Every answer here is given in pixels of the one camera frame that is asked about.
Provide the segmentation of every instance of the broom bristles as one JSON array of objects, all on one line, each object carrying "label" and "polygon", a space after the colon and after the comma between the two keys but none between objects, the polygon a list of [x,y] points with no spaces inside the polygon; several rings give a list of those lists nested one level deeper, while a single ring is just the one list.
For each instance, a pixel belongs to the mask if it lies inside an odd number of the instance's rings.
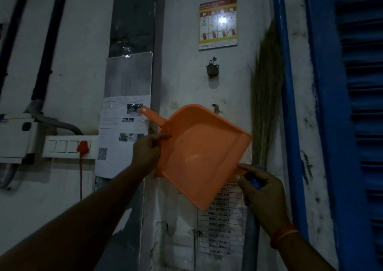
[{"label": "broom bristles", "polygon": [[280,113],[283,74],[279,36],[273,20],[261,41],[255,72],[251,76],[254,136],[252,162],[258,165],[267,165],[267,156],[273,143],[276,120]]}]

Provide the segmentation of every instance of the photo on paper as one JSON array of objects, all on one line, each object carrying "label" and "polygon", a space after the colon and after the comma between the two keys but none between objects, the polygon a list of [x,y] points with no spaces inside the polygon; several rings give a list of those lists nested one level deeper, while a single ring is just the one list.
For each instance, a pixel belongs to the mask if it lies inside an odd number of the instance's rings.
[{"label": "photo on paper", "polygon": [[124,122],[124,123],[133,123],[134,122],[134,118],[122,118],[122,122]]},{"label": "photo on paper", "polygon": [[118,141],[122,142],[136,142],[137,140],[144,137],[145,134],[132,134],[132,133],[120,133]]},{"label": "photo on paper", "polygon": [[143,103],[129,103],[126,105],[126,113],[129,117],[137,117],[140,115],[139,109],[143,106]]}]

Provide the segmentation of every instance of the dustpan handle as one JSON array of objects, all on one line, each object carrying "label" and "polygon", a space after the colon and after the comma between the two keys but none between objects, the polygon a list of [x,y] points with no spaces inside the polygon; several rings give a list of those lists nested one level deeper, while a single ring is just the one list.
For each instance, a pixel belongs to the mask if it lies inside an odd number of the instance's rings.
[{"label": "dustpan handle", "polygon": [[162,118],[159,114],[149,109],[147,106],[142,106],[140,108],[140,113],[149,119],[151,119],[154,123],[156,123],[160,128],[165,125],[166,119]]}]

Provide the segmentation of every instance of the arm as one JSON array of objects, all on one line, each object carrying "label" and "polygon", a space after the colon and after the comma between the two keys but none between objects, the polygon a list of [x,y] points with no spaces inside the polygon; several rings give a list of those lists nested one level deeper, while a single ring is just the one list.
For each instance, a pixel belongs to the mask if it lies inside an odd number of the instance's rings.
[{"label": "arm", "polygon": [[154,134],[134,144],[132,164],[106,187],[0,257],[0,270],[93,270],[143,178],[160,158]]},{"label": "arm", "polygon": [[[257,167],[242,163],[238,164],[238,167],[254,173],[257,178],[265,182],[264,187],[256,190],[245,177],[237,177],[239,186],[251,202],[253,213],[258,217],[265,232],[272,236],[280,227],[290,223],[283,184],[269,172]],[[299,233],[281,238],[277,243],[277,250],[288,270],[334,270]]]}]

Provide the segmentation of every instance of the fire extinguisher poster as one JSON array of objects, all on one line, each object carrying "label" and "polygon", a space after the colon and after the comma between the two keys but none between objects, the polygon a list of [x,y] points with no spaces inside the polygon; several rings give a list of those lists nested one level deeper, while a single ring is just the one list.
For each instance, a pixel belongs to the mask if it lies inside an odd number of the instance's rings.
[{"label": "fire extinguisher poster", "polygon": [[237,45],[237,0],[199,5],[198,49]]}]

